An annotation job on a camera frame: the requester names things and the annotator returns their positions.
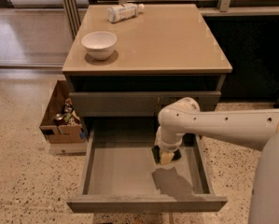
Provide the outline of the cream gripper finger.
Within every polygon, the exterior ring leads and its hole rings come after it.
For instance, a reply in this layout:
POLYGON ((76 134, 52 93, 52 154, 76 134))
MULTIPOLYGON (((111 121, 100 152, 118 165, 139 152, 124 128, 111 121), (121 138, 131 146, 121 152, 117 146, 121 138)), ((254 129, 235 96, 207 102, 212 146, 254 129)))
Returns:
POLYGON ((174 153, 171 152, 165 152, 165 151, 160 151, 160 164, 161 165, 166 165, 169 164, 174 157, 174 153))

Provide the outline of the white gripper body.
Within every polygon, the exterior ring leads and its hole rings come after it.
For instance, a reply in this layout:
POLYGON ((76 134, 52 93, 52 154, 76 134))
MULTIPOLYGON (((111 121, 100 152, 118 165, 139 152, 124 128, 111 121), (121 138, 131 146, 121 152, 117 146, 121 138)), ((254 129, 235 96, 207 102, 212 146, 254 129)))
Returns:
POLYGON ((160 126, 156 132, 155 145, 164 152, 175 152, 180 148, 183 136, 182 133, 172 133, 160 126))

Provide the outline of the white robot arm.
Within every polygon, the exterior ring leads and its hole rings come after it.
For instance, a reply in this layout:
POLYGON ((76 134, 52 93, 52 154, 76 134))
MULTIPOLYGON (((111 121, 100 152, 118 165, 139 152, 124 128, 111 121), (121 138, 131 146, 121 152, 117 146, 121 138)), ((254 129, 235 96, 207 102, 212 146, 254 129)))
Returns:
POLYGON ((176 152, 187 133, 259 150, 248 224, 279 224, 279 109, 202 112, 185 97, 165 106, 158 121, 161 154, 176 152))

